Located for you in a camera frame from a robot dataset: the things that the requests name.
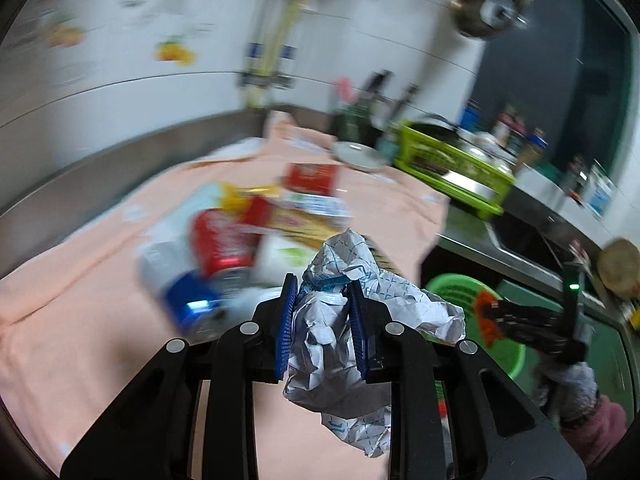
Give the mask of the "white paper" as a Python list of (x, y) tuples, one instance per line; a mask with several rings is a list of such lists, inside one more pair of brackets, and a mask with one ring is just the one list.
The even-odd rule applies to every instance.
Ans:
[(357, 370), (342, 294), (351, 282), (385, 304), (394, 321), (450, 344), (465, 335), (464, 312), (381, 269), (366, 239), (351, 229), (328, 238), (307, 266), (292, 316), (283, 395), (319, 413), (335, 437), (375, 458), (390, 450), (390, 386), (368, 385)]

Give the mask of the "blue and white can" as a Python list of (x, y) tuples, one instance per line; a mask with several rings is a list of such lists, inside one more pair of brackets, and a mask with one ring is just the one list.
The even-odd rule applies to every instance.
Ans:
[(212, 340), (239, 323), (236, 296), (248, 271), (206, 278), (183, 242), (161, 242), (142, 252), (140, 281), (169, 316), (181, 336), (192, 342)]

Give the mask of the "red cola can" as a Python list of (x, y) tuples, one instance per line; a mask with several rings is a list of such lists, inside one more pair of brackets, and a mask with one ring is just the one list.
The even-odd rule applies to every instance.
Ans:
[(254, 238), (221, 209), (205, 209), (194, 217), (189, 242), (198, 268), (206, 278), (248, 269), (254, 264)]

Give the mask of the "green perforated trash basket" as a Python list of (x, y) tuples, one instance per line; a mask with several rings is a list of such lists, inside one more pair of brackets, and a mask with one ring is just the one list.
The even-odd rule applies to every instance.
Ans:
[(477, 342), (511, 379), (518, 377), (525, 364), (525, 347), (506, 338), (497, 338), (492, 344), (488, 344), (483, 337), (482, 326), (475, 314), (474, 304), (477, 296), (487, 292), (488, 295), (499, 298), (494, 290), (475, 278), (453, 273), (440, 274), (436, 278), (432, 278), (427, 283), (426, 290), (450, 304), (462, 307), (466, 336)]

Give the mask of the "amber tea bottle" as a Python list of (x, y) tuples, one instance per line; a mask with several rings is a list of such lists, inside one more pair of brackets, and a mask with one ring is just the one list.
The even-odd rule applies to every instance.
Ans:
[(262, 195), (250, 199), (240, 215), (240, 222), (253, 232), (280, 234), (314, 249), (343, 232), (339, 226), (332, 226), (321, 217), (283, 207)]

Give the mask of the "wooden cutting board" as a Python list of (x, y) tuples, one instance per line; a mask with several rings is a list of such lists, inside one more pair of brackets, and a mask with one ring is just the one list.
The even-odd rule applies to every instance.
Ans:
[(597, 260), (604, 286), (622, 299), (639, 297), (639, 249), (626, 238), (616, 238), (605, 246)]

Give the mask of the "white milk carton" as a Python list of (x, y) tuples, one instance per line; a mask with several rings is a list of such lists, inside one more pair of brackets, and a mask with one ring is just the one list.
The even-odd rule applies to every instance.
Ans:
[(284, 206), (328, 219), (349, 219), (346, 204), (337, 197), (283, 191), (280, 201)]

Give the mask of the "red plastic cup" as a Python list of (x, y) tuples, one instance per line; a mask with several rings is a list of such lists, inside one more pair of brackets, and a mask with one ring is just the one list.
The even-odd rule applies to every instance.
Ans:
[(338, 165), (296, 162), (288, 166), (282, 185), (297, 193), (333, 196), (340, 173)]

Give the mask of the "yellow snack wrapper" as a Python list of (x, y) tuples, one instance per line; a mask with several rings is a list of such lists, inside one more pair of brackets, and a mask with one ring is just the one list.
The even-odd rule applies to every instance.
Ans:
[(229, 182), (222, 182), (220, 189), (219, 208), (229, 214), (239, 214), (244, 211), (256, 196), (277, 200), (281, 195), (281, 188), (276, 184), (241, 188)]

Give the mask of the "white ceramic plate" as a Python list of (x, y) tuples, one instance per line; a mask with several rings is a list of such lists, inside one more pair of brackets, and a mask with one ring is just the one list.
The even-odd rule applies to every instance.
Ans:
[(386, 159), (374, 148), (370, 146), (340, 141), (331, 146), (332, 156), (349, 168), (374, 174), (384, 169), (387, 165)]

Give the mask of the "detergent bottle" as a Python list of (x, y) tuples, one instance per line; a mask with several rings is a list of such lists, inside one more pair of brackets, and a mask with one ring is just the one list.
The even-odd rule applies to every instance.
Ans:
[(611, 203), (614, 184), (604, 168), (595, 160), (590, 168), (584, 195), (586, 207), (597, 217), (602, 218), (605, 209)]

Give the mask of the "green dish rack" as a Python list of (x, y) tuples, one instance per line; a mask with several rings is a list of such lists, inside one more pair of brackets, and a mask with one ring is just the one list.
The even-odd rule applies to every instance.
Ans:
[(503, 214), (515, 182), (510, 162), (465, 140), (435, 114), (401, 122), (397, 135), (398, 169), (471, 207), (478, 218)]

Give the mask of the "pink bottle brush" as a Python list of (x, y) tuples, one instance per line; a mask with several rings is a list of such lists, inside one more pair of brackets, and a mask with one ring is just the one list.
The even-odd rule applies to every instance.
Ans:
[(338, 77), (333, 83), (333, 89), (336, 107), (350, 105), (357, 99), (352, 81), (347, 77)]

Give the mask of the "peach pink towel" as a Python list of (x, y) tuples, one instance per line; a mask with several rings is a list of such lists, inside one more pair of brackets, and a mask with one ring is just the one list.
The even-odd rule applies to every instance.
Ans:
[[(271, 113), (264, 136), (248, 152), (232, 146), (163, 172), (1, 280), (2, 401), (55, 476), (143, 365), (180, 335), (162, 300), (172, 282), (196, 271), (182, 261), (194, 214), (216, 207), (223, 183), (258, 188), (294, 162), (335, 164), (332, 136), (300, 128), (289, 114)], [(382, 176), (340, 173), (350, 227), (418, 284), (448, 198), (393, 168)], [(384, 476), (383, 457), (338, 440), (319, 414), (285, 400), (282, 386), (258, 384), (255, 394), (261, 479)]]

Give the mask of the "steel pot lid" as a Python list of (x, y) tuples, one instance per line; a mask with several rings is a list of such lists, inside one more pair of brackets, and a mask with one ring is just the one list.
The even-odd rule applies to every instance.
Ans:
[(524, 18), (533, 0), (452, 0), (454, 28), (463, 36), (489, 39), (512, 28)]

